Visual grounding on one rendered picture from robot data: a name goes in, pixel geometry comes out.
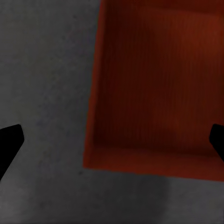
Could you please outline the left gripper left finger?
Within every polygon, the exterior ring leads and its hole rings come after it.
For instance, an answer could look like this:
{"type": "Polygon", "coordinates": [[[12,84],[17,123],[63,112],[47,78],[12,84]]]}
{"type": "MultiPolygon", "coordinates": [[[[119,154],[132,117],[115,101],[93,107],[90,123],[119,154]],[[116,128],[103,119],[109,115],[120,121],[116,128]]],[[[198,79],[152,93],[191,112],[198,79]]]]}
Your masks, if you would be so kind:
{"type": "Polygon", "coordinates": [[[24,143],[20,124],[0,129],[0,180],[24,143]]]}

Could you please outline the storage box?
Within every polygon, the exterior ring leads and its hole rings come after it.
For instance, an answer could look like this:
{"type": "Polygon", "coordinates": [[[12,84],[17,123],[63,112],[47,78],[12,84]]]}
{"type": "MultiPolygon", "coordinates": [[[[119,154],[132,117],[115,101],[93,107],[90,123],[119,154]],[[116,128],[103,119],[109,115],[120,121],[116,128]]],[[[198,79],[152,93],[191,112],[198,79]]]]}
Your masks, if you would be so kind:
{"type": "Polygon", "coordinates": [[[224,182],[224,0],[101,0],[85,168],[224,182]]]}

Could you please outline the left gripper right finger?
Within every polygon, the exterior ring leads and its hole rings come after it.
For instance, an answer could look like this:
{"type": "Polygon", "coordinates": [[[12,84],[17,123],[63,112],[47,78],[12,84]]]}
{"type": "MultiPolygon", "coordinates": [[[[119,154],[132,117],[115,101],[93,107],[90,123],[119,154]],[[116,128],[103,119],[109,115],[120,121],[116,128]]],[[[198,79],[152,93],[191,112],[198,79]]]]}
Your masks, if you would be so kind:
{"type": "Polygon", "coordinates": [[[224,126],[214,124],[210,132],[209,141],[224,162],[224,126]]]}

